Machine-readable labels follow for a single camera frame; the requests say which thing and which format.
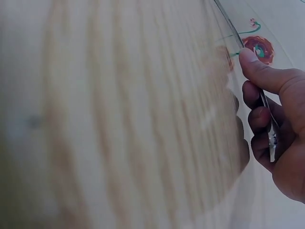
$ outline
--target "wood grain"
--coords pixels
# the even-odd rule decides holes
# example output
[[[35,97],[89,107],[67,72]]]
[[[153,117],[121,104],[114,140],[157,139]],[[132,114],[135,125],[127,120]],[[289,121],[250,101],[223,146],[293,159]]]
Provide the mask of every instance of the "wood grain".
[[[1,228],[230,228],[223,28],[210,0],[3,0]]]

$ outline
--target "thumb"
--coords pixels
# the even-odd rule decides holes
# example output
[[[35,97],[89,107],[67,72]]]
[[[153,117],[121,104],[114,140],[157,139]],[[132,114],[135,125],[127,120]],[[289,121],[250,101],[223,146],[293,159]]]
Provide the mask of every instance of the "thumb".
[[[280,94],[287,87],[304,77],[298,69],[280,70],[269,67],[258,60],[250,49],[243,48],[239,54],[239,62],[243,73],[252,83],[274,94]]]

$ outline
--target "skin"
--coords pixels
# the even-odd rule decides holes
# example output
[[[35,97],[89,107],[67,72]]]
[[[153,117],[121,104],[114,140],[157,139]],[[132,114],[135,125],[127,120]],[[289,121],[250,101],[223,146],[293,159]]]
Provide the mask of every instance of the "skin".
[[[305,203],[305,72],[269,67],[247,48],[241,50],[239,61],[248,79],[243,84],[243,95],[251,109],[248,121],[254,133],[253,154],[272,173],[283,194]],[[259,103],[258,88],[279,95],[282,104],[269,99],[270,111],[280,126],[274,163],[270,163],[268,135],[264,131],[270,122],[270,111]]]

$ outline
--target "red drawing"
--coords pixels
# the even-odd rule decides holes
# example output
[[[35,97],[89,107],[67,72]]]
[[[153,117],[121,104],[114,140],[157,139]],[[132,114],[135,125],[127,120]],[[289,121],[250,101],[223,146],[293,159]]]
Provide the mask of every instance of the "red drawing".
[[[250,36],[243,38],[243,42],[246,48],[253,50],[261,62],[267,65],[270,65],[273,62],[274,49],[266,38],[261,36]]]
[[[229,71],[232,71],[234,68],[234,60],[230,57],[229,51],[226,46],[220,45],[216,48],[216,53],[219,58],[226,60],[229,66]]]

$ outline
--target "fingernail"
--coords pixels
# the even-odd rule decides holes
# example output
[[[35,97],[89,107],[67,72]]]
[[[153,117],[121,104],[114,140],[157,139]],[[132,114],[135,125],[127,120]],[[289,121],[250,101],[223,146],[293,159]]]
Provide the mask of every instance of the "fingernail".
[[[242,48],[240,51],[240,57],[248,63],[258,61],[258,58],[254,52],[252,52],[250,49]]]
[[[263,110],[264,110],[263,107],[258,108],[257,110],[255,110],[255,112],[253,114],[253,118],[260,118]]]

